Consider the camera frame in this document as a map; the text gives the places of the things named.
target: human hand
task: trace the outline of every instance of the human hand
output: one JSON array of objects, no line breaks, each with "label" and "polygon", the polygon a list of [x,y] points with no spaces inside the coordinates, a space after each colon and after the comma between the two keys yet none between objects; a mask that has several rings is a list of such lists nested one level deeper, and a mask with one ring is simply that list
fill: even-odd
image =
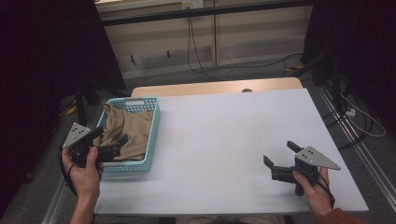
[{"label": "human hand", "polygon": [[[330,185],[329,172],[327,168],[319,168],[320,177],[318,181],[323,186]],[[309,181],[301,173],[294,171],[293,176],[295,180],[303,186],[305,198],[308,201],[308,207],[314,217],[326,216],[332,211],[332,204],[330,202],[329,194],[319,185],[312,186]]]},{"label": "human hand", "polygon": [[[93,210],[99,198],[100,177],[96,169],[96,158],[98,148],[92,147],[87,155],[85,168],[80,168],[74,164],[69,156],[70,149],[62,151],[64,169],[69,174],[78,195],[76,210],[70,220],[70,224],[92,223]],[[103,171],[103,164],[99,164],[99,170]]]},{"label": "human hand", "polygon": [[[70,178],[76,189],[78,198],[86,198],[96,202],[99,197],[99,174],[96,170],[96,158],[98,156],[98,148],[92,147],[87,155],[87,162],[85,168],[80,168],[74,164],[69,156],[70,149],[62,151],[62,159],[64,162],[64,169],[68,173],[70,170]],[[100,163],[99,169],[103,171],[103,164]]]}]

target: finger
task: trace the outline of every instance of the finger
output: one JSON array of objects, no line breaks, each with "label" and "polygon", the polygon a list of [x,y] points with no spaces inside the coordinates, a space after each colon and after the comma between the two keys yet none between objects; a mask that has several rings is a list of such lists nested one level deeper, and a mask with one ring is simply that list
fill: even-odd
[{"label": "finger", "polygon": [[70,159],[70,148],[66,148],[62,150],[62,162],[64,163],[64,169],[68,170],[72,165],[73,161]]},{"label": "finger", "polygon": [[98,157],[98,148],[91,147],[87,155],[87,167],[95,167],[95,162],[97,157]]},{"label": "finger", "polygon": [[328,184],[330,185],[330,180],[329,180],[329,169],[325,167],[320,167],[319,168],[319,174],[326,180],[327,183],[322,183],[323,180],[320,178],[319,181],[322,184]]},{"label": "finger", "polygon": [[102,162],[99,162],[99,171],[103,172],[105,169],[105,165]]},{"label": "finger", "polygon": [[304,192],[307,196],[315,194],[315,190],[312,188],[309,181],[297,171],[293,171],[294,179],[303,186]]}]

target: blue basket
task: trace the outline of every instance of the blue basket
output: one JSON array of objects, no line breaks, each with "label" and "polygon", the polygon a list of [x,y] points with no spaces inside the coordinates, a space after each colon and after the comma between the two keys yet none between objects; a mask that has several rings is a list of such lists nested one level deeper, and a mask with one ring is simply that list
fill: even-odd
[{"label": "blue basket", "polygon": [[[160,107],[158,98],[116,98],[107,101],[117,109],[125,109],[133,114],[148,110],[154,111],[151,128],[148,136],[148,147],[145,158],[142,161],[117,161],[105,162],[105,174],[108,175],[125,175],[129,173],[147,173],[151,170],[152,160],[154,156],[155,141],[157,138],[158,126],[160,124]],[[102,113],[97,126],[106,127],[107,114]]]}]

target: electrical cable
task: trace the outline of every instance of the electrical cable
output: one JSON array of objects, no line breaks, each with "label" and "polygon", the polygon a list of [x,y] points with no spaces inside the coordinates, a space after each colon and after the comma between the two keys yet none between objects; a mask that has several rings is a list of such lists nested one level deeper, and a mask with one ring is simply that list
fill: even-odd
[{"label": "electrical cable", "polygon": [[212,79],[214,79],[214,80],[216,80],[216,81],[224,81],[224,80],[217,79],[217,78],[215,78],[215,77],[210,76],[210,75],[205,71],[205,69],[202,67],[201,60],[199,59],[197,47],[196,47],[196,44],[195,44],[194,31],[193,31],[193,27],[192,27],[191,17],[188,17],[187,20],[188,20],[188,22],[189,22],[189,49],[188,49],[188,53],[187,53],[187,60],[188,60],[189,67],[190,67],[191,71],[192,71],[192,72],[196,72],[196,71],[194,71],[194,70],[192,69],[191,64],[190,64],[190,43],[191,43],[191,37],[192,37],[192,41],[193,41],[194,48],[195,48],[195,55],[196,55],[196,57],[197,57],[198,64],[199,64],[199,66],[201,67],[201,70],[202,70],[202,72],[199,72],[199,73],[205,73],[205,75],[206,75],[207,77],[210,77],[210,78],[212,78]]},{"label": "electrical cable", "polygon": [[72,166],[70,166],[69,171],[67,172],[67,176],[70,176],[70,172],[72,171],[72,168],[76,165],[75,162],[73,162]]},{"label": "electrical cable", "polygon": [[367,116],[368,118],[370,118],[372,121],[374,121],[376,124],[378,124],[378,126],[383,130],[382,134],[372,134],[372,133],[368,133],[365,130],[363,130],[361,127],[359,127],[353,120],[352,118],[349,116],[349,120],[350,122],[359,130],[361,130],[362,132],[372,136],[372,137],[382,137],[387,133],[387,130],[385,130],[385,128],[373,117],[371,117],[370,115],[366,114],[364,111],[360,110],[357,106],[353,105],[352,103],[350,103],[350,101],[344,96],[341,95],[347,102],[349,102],[350,105],[352,105],[355,109],[359,110],[363,115]]},{"label": "electrical cable", "polygon": [[[350,94],[350,93],[351,93],[350,90],[346,90],[346,91],[345,91],[345,94]],[[355,101],[357,102],[357,104],[360,105],[360,104],[359,104],[359,101],[356,100],[355,96],[354,96],[353,94],[352,94],[352,96],[353,96],[353,98],[355,99]],[[350,106],[347,105],[347,103],[350,103],[350,102],[348,102],[348,101],[345,100],[344,103],[345,103],[345,108],[349,108],[349,107],[350,107]],[[343,116],[340,117],[340,118],[344,118],[346,112],[347,112],[347,111],[344,111],[344,112],[342,113]],[[363,114],[363,115],[364,115],[364,116],[363,116],[363,117],[364,117],[364,128],[363,128],[363,130],[366,130],[366,128],[367,128],[367,118],[366,118],[366,115],[365,115],[365,114]],[[368,129],[366,132],[369,133],[369,132],[372,130],[372,128],[373,128],[373,122],[370,122],[369,129]],[[363,140],[366,136],[367,136],[367,133],[362,132],[357,138],[353,139],[352,141],[350,141],[349,143],[343,145],[342,147],[338,147],[338,150],[343,150],[343,149],[345,149],[345,148],[348,148],[348,147],[351,147],[351,146],[353,146],[353,145],[356,145],[356,144],[358,144],[361,140]]]},{"label": "electrical cable", "polygon": [[[210,76],[208,74],[208,72],[211,72],[211,71],[214,71],[214,70],[219,70],[219,69],[228,69],[228,68],[262,68],[262,67],[271,66],[271,65],[274,65],[274,64],[277,64],[277,63],[285,62],[288,58],[296,56],[296,55],[302,55],[302,53],[294,53],[294,54],[286,56],[282,60],[276,61],[274,63],[268,63],[268,64],[262,64],[262,65],[233,65],[233,66],[214,67],[214,68],[210,68],[210,69],[206,69],[205,70],[202,67],[201,61],[200,61],[199,56],[198,56],[198,52],[197,52],[197,48],[196,48],[196,44],[195,44],[195,37],[194,37],[194,32],[193,32],[192,20],[191,20],[190,17],[188,17],[188,22],[189,22],[189,48],[188,48],[188,53],[187,53],[187,61],[188,61],[188,64],[189,64],[189,68],[194,73],[204,73],[208,77],[210,77],[212,79],[215,79],[217,81],[223,81],[223,80],[219,80],[217,78],[214,78],[214,77]],[[201,68],[202,71],[194,70],[191,67],[191,62],[190,62],[191,38],[192,38],[193,45],[194,45],[194,48],[195,48],[195,55],[197,57],[198,64],[200,65],[200,68]]]},{"label": "electrical cable", "polygon": [[330,203],[332,204],[332,207],[334,207],[335,198],[332,195],[332,193],[330,192],[329,183],[325,180],[325,178],[322,175],[318,175],[318,176],[320,176],[324,180],[324,182],[327,185],[327,188],[322,183],[320,183],[320,181],[317,178],[314,178],[311,174],[309,174],[304,169],[298,169],[297,171],[304,174],[305,176],[308,176],[310,180],[314,181],[315,184],[319,185],[329,195]]},{"label": "electrical cable", "polygon": [[333,121],[332,123],[326,124],[326,128],[329,128],[329,127],[333,126],[334,124],[338,123],[338,122],[339,122],[341,119],[343,119],[343,118],[345,118],[344,115],[343,115],[343,116],[340,116],[340,118],[338,118],[337,120]]},{"label": "electrical cable", "polygon": [[332,112],[330,112],[330,113],[328,113],[328,114],[326,114],[326,115],[323,115],[321,118],[322,118],[322,119],[326,119],[327,117],[329,117],[330,115],[332,115],[334,112],[335,112],[335,110],[332,110]]},{"label": "electrical cable", "polygon": [[286,65],[286,60],[283,60],[283,73],[282,73],[282,75],[280,75],[280,77],[285,76],[285,74],[286,74],[286,67],[287,67],[287,65]]}]

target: white table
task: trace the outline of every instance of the white table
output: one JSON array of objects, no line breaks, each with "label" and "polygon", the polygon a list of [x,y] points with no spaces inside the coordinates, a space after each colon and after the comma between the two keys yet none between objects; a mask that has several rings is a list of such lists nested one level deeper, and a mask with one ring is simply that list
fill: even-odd
[{"label": "white table", "polygon": [[286,147],[313,146],[342,167],[330,171],[336,207],[367,205],[305,89],[160,97],[151,172],[104,179],[97,214],[252,215],[309,211],[295,185],[263,164],[292,166]]}]

